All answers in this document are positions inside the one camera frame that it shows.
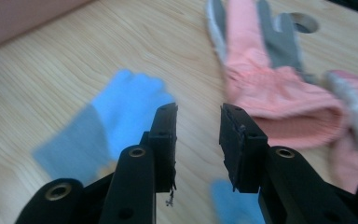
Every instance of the wood grain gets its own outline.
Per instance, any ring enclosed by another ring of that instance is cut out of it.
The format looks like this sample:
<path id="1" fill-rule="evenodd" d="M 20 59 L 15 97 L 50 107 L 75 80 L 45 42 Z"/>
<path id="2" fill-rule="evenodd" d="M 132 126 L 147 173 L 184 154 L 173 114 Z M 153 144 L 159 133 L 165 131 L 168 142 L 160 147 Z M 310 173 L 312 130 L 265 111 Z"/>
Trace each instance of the wood grain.
<path id="1" fill-rule="evenodd" d="M 358 14 L 322 0 L 270 1 L 320 30 L 299 35 L 312 74 L 358 74 Z M 119 68 L 165 80 L 179 104 L 173 208 L 158 223 L 217 223 L 210 184 L 227 178 L 218 145 L 224 80 L 206 31 L 205 1 L 101 0 L 0 46 L 0 223 L 13 223 L 47 174 L 30 152 L 89 102 Z M 304 152 L 327 180 L 328 148 Z"/>

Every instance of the wooden table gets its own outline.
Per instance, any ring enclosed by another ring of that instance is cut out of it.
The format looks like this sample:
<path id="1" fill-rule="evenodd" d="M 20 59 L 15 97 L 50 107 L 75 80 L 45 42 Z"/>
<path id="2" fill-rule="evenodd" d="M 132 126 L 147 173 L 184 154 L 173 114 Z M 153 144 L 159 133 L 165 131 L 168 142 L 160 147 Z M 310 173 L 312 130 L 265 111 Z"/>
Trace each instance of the wooden table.
<path id="1" fill-rule="evenodd" d="M 358 74 L 358 13 L 322 0 L 270 1 L 320 25 L 299 35 L 309 73 Z M 101 0 L 0 47 L 0 223 L 13 223 L 49 182 L 31 151 L 61 129 L 118 68 L 165 80 L 179 104 L 175 205 L 159 195 L 158 223 L 217 223 L 210 195 L 227 178 L 218 145 L 224 80 L 206 30 L 205 1 Z M 328 173 L 327 148 L 304 152 Z"/>

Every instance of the table surface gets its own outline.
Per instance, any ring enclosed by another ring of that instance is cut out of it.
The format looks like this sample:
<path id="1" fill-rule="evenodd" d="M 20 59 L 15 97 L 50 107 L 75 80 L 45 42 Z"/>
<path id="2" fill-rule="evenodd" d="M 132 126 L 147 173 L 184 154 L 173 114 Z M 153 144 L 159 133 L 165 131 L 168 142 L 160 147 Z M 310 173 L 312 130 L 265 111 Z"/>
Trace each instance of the table surface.
<path id="1" fill-rule="evenodd" d="M 309 73 L 358 74 L 358 13 L 323 0 L 270 1 L 273 12 L 319 22 L 299 34 Z M 61 129 L 119 68 L 165 80 L 179 104 L 174 207 L 157 197 L 158 223 L 217 223 L 211 183 L 227 179 L 218 145 L 225 102 L 202 0 L 101 0 L 0 46 L 0 223 L 13 223 L 49 182 L 31 151 Z M 328 182 L 328 148 L 302 152 Z"/>

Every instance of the pink glove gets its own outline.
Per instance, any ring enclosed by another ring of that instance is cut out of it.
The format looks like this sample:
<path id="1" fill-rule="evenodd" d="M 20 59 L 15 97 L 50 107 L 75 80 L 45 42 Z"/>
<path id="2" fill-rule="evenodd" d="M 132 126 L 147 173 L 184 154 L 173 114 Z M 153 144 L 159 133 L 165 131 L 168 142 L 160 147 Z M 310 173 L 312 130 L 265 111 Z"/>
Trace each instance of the pink glove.
<path id="1" fill-rule="evenodd" d="M 338 185 L 354 193 L 358 186 L 358 77 L 344 71 L 330 71 L 326 80 L 351 112 L 351 131 L 333 144 L 330 160 Z"/>
<path id="2" fill-rule="evenodd" d="M 226 80 L 228 102 L 253 117 L 270 145 L 318 147 L 346 130 L 336 97 L 303 82 L 292 67 L 270 68 L 253 0 L 228 1 Z"/>

